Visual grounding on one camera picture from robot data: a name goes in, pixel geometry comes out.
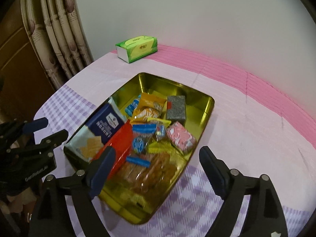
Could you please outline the clear bag fried snacks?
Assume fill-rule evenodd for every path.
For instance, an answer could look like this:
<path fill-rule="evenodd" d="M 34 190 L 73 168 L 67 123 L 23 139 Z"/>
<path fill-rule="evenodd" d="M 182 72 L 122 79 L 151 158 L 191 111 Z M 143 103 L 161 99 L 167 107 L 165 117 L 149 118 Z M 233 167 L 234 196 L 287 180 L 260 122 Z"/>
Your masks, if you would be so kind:
<path fill-rule="evenodd" d="M 150 162 L 149 167 L 125 162 L 116 176 L 124 185 L 137 194 L 146 194 L 158 188 L 167 188 L 177 172 L 168 153 L 149 153 L 141 159 Z"/>

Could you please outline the beige patterned curtain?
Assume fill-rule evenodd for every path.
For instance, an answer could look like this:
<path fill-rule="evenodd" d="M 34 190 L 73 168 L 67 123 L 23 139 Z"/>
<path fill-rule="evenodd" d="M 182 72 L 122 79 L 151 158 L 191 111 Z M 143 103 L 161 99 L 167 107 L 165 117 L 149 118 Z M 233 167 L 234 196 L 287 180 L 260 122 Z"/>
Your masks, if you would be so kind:
<path fill-rule="evenodd" d="M 20 0 L 31 45 L 55 89 L 92 63 L 75 0 Z"/>

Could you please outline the grey cake block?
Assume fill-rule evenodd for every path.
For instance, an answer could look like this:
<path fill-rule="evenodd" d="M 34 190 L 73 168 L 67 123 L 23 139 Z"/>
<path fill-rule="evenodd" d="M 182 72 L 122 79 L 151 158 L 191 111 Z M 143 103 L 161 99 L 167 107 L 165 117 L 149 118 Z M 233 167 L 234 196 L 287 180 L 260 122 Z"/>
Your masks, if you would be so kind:
<path fill-rule="evenodd" d="M 180 122 L 182 125 L 185 125 L 186 100 L 184 95 L 168 96 L 166 104 L 166 120 Z"/>

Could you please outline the yellow orange snack bag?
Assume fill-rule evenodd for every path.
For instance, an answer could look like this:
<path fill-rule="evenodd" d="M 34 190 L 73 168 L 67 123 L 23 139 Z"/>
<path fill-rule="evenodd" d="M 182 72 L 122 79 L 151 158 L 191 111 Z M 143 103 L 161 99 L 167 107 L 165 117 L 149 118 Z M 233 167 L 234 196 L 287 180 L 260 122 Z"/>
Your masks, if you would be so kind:
<path fill-rule="evenodd" d="M 130 123 L 145 123 L 148 118 L 159 118 L 165 103 L 166 99 L 153 94 L 142 93 L 138 106 L 133 111 Z"/>

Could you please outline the yellow candy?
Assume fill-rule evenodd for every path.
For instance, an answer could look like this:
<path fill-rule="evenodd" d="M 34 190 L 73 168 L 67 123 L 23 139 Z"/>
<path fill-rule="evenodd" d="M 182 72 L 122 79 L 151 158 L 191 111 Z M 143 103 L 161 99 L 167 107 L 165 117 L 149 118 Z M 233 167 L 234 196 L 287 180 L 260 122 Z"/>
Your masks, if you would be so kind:
<path fill-rule="evenodd" d="M 171 125 L 170 120 L 161 119 L 161 118 L 147 118 L 147 122 L 149 124 L 156 125 L 156 131 L 153 135 L 153 139 L 148 147 L 148 153 L 160 153 L 164 149 L 163 147 L 166 146 L 166 130 Z"/>

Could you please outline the pink patterned cake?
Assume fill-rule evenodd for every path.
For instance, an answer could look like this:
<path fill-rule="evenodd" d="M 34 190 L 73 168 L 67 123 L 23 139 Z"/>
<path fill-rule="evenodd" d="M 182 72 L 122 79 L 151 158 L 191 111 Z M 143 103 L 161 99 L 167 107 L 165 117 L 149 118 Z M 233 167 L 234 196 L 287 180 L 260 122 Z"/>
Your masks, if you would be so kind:
<path fill-rule="evenodd" d="M 190 153 L 197 143 L 196 138 L 178 121 L 166 129 L 166 135 L 183 155 Z"/>

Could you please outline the brown wooden furniture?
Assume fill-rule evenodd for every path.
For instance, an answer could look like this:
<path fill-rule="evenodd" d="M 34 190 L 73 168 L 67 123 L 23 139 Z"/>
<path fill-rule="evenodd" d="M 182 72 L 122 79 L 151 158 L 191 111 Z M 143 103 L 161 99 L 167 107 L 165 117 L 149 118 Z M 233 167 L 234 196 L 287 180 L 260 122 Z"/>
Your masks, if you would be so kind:
<path fill-rule="evenodd" d="M 32 120 L 55 92 L 25 31 L 20 0 L 1 21 L 1 122 Z"/>

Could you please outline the green tissue box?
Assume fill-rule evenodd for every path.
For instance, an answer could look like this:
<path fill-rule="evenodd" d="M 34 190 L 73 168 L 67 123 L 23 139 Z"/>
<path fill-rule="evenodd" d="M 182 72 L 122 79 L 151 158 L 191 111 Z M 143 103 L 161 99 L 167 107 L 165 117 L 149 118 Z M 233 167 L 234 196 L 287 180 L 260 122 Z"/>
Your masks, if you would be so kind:
<path fill-rule="evenodd" d="M 158 41 L 156 37 L 141 35 L 117 43 L 115 46 L 120 59 L 127 63 L 133 63 L 136 60 L 156 53 Z"/>

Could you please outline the pink purple checkered tablecloth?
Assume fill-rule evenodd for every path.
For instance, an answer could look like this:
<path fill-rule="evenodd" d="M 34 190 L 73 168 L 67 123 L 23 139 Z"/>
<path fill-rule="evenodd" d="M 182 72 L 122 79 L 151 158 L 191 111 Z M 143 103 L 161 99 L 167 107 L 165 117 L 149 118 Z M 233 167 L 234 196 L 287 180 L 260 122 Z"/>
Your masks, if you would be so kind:
<path fill-rule="evenodd" d="M 289 236 L 297 236 L 315 209 L 315 119 L 267 82 L 202 54 L 161 45 L 157 53 L 127 64 L 108 53 L 75 75 L 35 114 L 49 125 L 36 142 L 58 130 L 69 134 L 138 73 L 162 76 L 215 100 L 198 145 L 246 176 L 270 176 L 283 206 Z M 111 236 L 204 236 L 222 201 L 215 196 L 194 153 L 188 169 L 151 218 L 133 226 L 99 199 L 93 204 Z"/>

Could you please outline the light blue pastry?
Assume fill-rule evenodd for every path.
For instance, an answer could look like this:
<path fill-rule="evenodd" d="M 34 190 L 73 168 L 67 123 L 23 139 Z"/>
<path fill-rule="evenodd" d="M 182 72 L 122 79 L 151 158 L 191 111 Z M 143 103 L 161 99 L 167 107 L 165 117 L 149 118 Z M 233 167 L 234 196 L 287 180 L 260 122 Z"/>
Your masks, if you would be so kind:
<path fill-rule="evenodd" d="M 139 104 L 140 98 L 141 98 L 141 95 L 139 95 L 136 99 L 134 99 L 133 102 L 125 108 L 124 111 L 129 117 L 132 117 L 134 110 L 137 108 Z"/>

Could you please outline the navy soda cracker pack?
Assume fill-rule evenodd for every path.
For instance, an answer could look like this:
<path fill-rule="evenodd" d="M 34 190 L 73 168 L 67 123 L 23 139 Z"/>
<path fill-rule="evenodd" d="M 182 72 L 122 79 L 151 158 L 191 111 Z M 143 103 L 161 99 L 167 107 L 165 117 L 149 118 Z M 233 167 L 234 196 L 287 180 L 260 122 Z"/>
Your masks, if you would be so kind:
<path fill-rule="evenodd" d="M 98 111 L 65 145 L 72 153 L 90 162 L 115 133 L 126 123 L 114 99 L 100 106 Z"/>

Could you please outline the red snack packet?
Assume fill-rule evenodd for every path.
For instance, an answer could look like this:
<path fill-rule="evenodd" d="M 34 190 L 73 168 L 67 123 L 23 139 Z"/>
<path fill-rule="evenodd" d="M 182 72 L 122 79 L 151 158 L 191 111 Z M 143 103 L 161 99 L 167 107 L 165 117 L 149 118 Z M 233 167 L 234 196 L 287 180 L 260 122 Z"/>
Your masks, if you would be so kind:
<path fill-rule="evenodd" d="M 105 151 L 107 146 L 111 146 L 114 148 L 116 152 L 116 159 L 107 179 L 111 179 L 124 165 L 127 156 L 129 156 L 131 153 L 132 139 L 132 125 L 130 124 L 130 120 L 128 119 L 127 122 L 110 138 L 110 140 L 93 157 L 93 161 L 99 159 L 99 157 Z"/>

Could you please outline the blue dark candy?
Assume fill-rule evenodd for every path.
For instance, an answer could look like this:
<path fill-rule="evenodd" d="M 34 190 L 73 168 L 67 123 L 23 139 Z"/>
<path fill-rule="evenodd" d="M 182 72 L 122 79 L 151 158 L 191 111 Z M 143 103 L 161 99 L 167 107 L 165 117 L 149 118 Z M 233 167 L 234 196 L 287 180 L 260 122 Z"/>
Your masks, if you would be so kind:
<path fill-rule="evenodd" d="M 143 155 L 147 154 L 147 148 L 156 133 L 156 129 L 156 124 L 132 125 L 131 155 L 127 156 L 127 162 L 146 168 L 150 167 L 150 161 L 145 159 Z"/>

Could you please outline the maroon gold toffee tin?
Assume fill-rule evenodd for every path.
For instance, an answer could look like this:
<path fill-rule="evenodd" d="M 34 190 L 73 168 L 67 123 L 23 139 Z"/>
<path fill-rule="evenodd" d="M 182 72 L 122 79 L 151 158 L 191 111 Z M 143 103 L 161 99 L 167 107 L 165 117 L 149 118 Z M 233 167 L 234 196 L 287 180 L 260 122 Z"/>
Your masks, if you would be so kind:
<path fill-rule="evenodd" d="M 164 149 L 160 153 L 168 153 L 170 155 L 170 162 L 177 167 L 177 172 L 167 188 L 156 188 L 151 192 L 142 195 L 130 190 L 118 179 L 116 174 L 111 179 L 106 179 L 103 189 L 99 194 L 99 198 L 105 202 L 109 208 L 131 224 L 144 224 L 149 221 L 165 201 L 166 197 L 180 178 L 183 170 L 187 167 L 206 128 L 215 103 L 212 97 L 200 91 L 148 73 L 137 74 L 122 87 L 118 88 L 110 95 L 110 97 L 114 99 L 118 109 L 122 115 L 125 116 L 127 121 L 128 119 L 131 120 L 131 117 L 125 113 L 125 108 L 142 93 L 153 94 L 166 99 L 162 114 L 159 117 L 161 119 L 166 119 L 168 96 L 184 95 L 186 100 L 186 122 L 183 126 L 196 138 L 197 143 L 190 153 L 183 155 L 167 137 L 166 146 L 163 147 Z M 108 102 L 108 100 L 109 98 L 107 98 L 100 106 Z M 88 119 L 98 111 L 100 106 L 88 117 Z M 88 119 L 75 131 L 68 142 L 88 121 Z M 65 146 L 64 153 L 71 165 L 77 170 L 85 170 L 93 161 L 93 159 L 90 162 L 84 161 Z"/>

